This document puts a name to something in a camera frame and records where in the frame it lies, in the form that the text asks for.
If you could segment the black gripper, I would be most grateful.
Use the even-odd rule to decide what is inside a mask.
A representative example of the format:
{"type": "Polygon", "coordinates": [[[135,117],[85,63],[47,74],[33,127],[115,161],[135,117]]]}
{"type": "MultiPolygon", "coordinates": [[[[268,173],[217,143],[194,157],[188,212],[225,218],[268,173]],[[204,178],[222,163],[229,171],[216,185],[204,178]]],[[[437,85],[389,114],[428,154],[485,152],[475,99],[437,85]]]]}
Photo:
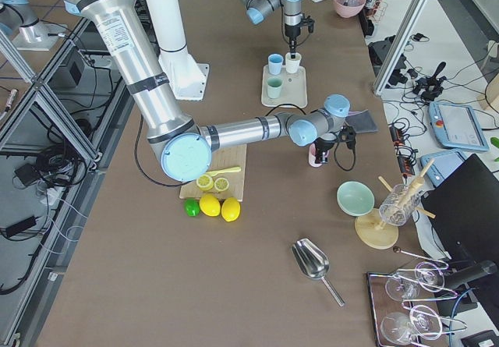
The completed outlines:
{"type": "Polygon", "coordinates": [[[337,143],[346,143],[347,148],[356,152],[356,132],[351,126],[343,126],[336,133],[326,133],[314,140],[316,165],[328,163],[330,149],[337,143]]]}
{"type": "Polygon", "coordinates": [[[303,14],[283,15],[284,35],[289,45],[289,54],[291,59],[296,58],[297,38],[301,34],[301,29],[306,27],[311,34],[314,32],[315,20],[311,16],[303,14]]]}

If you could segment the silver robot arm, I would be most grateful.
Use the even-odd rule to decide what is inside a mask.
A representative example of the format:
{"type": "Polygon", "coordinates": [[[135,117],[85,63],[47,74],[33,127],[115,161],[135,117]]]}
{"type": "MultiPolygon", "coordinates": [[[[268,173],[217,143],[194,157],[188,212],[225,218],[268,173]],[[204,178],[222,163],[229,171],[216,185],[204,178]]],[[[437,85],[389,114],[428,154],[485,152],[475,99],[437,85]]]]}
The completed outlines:
{"type": "Polygon", "coordinates": [[[65,7],[95,24],[148,125],[148,142],[170,178],[180,182],[197,179],[221,148],[282,136],[303,147],[332,138],[344,126],[350,103],[340,94],[327,97],[322,108],[307,115],[278,113],[198,126],[178,104],[183,90],[192,90],[206,79],[188,52],[179,0],[146,2],[158,51],[136,14],[136,0],[65,0],[65,7]]]}
{"type": "Polygon", "coordinates": [[[257,25],[270,14],[282,10],[281,22],[284,36],[287,37],[289,53],[292,59],[297,59],[298,37],[301,29],[306,27],[311,34],[314,31],[315,20],[302,11],[302,0],[240,0],[246,7],[246,15],[257,25]]]}

